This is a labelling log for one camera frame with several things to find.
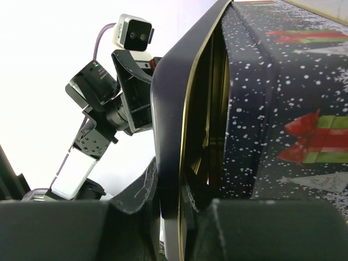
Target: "camera lens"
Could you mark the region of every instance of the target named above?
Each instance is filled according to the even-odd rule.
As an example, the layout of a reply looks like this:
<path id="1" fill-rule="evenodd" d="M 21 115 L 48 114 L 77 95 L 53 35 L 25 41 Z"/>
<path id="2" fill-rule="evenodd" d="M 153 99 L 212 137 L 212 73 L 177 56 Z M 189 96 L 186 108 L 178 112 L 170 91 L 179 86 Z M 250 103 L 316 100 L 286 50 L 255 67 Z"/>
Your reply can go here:
<path id="1" fill-rule="evenodd" d="M 141 40 L 141 41 L 145 41 L 145 40 L 146 40 L 146 34 L 142 34 L 142 35 L 140 36 L 140 40 Z"/>

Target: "white background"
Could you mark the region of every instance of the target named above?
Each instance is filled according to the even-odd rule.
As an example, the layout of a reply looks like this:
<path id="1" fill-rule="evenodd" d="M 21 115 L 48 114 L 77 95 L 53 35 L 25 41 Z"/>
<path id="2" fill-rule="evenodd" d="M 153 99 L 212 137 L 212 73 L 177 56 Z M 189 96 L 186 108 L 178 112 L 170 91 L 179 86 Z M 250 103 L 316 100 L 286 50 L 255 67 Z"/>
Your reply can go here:
<path id="1" fill-rule="evenodd" d="M 1 0 L 0 144 L 31 188 L 51 183 L 83 119 L 65 85 L 92 59 L 96 36 L 122 13 L 153 24 L 152 56 L 164 55 L 215 0 Z M 114 76 L 112 31 L 97 60 Z M 154 156 L 153 133 L 118 133 L 91 178 L 116 195 Z"/>

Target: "cable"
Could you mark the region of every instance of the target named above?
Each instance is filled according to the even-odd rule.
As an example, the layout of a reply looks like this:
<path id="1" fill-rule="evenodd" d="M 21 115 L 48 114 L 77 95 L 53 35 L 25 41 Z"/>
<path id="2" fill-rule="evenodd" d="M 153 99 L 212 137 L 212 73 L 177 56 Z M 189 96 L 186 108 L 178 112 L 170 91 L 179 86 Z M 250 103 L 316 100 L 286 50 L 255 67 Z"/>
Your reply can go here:
<path id="1" fill-rule="evenodd" d="M 98 48 L 99 48 L 100 40 L 101 40 L 103 34 L 104 34 L 108 29 L 113 28 L 115 25 L 116 25 L 116 23 L 109 23 L 109 24 L 107 24 L 106 26 L 104 26 L 104 27 L 100 30 L 100 32 L 99 32 L 99 34 L 98 34 L 98 37 L 97 37 L 97 40 L 96 40 L 96 44 L 95 44 L 95 46 L 94 46 L 93 60 L 96 60 L 96 59 L 97 59 Z M 87 116 L 85 116 L 85 118 L 83 119 L 83 121 L 82 121 L 82 123 L 81 123 L 81 126 L 80 126 L 80 128 L 79 128 L 78 131 L 80 131 L 80 130 L 83 128 L 83 126 L 85 126 L 85 124 L 87 123 L 87 120 L 88 120 L 88 118 L 87 118 Z M 69 155 L 70 155 L 70 152 L 71 152 L 71 149 L 72 149 L 73 145 L 74 145 L 74 141 L 72 142 L 72 144 L 70 145 L 69 149 L 67 150 L 67 154 L 65 155 L 65 157 L 64 157 L 64 159 L 63 159 L 63 162 L 61 163 L 61 165 L 60 165 L 60 167 L 59 167 L 57 173 L 55 174 L 55 178 L 52 180 L 51 185 L 49 186 L 50 188 L 52 187 L 52 185 L 53 185 L 55 179 L 56 179 L 57 176 L 60 174 L 60 172 L 61 172 L 61 170 L 62 170 L 64 164 L 66 163 L 66 160 L 68 159 L 68 157 L 69 157 Z"/>
<path id="2" fill-rule="evenodd" d="M 100 40 L 101 40 L 103 34 L 105 33 L 105 31 L 107 31 L 108 29 L 113 28 L 115 25 L 116 25 L 116 23 L 107 24 L 107 25 L 104 26 L 103 29 L 101 29 L 101 31 L 99 32 L 98 37 L 97 37 L 97 40 L 96 40 L 96 44 L 95 44 L 95 46 L 94 46 L 93 60 L 96 60 L 96 59 L 97 59 L 99 43 L 100 43 Z"/>

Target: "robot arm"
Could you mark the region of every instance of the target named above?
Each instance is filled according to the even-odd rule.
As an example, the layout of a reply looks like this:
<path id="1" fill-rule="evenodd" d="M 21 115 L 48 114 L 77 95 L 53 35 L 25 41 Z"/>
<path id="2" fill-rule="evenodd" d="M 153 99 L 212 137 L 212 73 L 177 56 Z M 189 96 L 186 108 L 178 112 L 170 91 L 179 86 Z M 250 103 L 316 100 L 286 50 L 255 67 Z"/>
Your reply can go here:
<path id="1" fill-rule="evenodd" d="M 152 128 L 150 85 L 160 58 L 146 53 L 153 28 L 145 20 L 121 15 L 114 27 L 113 59 L 117 80 L 97 60 L 89 62 L 66 86 L 88 119 L 75 137 L 69 157 L 45 194 L 45 200 L 72 200 L 117 131 L 128 135 Z"/>

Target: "gift box print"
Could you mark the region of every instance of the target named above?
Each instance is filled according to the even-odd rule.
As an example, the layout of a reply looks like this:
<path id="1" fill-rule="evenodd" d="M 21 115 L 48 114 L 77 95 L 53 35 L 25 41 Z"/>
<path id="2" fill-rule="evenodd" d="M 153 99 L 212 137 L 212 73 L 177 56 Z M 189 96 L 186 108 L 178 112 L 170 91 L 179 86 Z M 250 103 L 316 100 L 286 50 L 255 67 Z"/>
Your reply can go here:
<path id="1" fill-rule="evenodd" d="M 320 110 L 285 125 L 297 142 L 278 158 L 305 163 L 348 163 L 348 116 L 325 115 Z"/>
<path id="2" fill-rule="evenodd" d="M 348 41 L 348 35 L 336 30 L 278 30 L 268 32 L 266 35 L 278 36 L 274 42 L 285 44 Z"/>

